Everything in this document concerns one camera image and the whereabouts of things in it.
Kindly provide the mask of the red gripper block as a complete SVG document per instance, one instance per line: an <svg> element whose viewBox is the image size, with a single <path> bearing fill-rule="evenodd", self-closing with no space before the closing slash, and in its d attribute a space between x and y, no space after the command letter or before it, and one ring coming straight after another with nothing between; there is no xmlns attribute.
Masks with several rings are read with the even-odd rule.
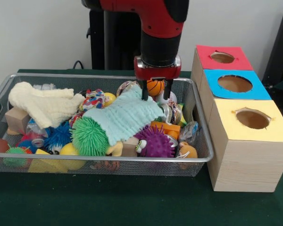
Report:
<svg viewBox="0 0 283 226"><path fill-rule="evenodd" d="M148 100L147 80L166 80L164 99L169 99L173 79L179 77L181 71L181 58L176 56L172 65L167 67L154 67L145 64L140 56L134 58L134 73L136 79L142 81L142 100Z"/></svg>

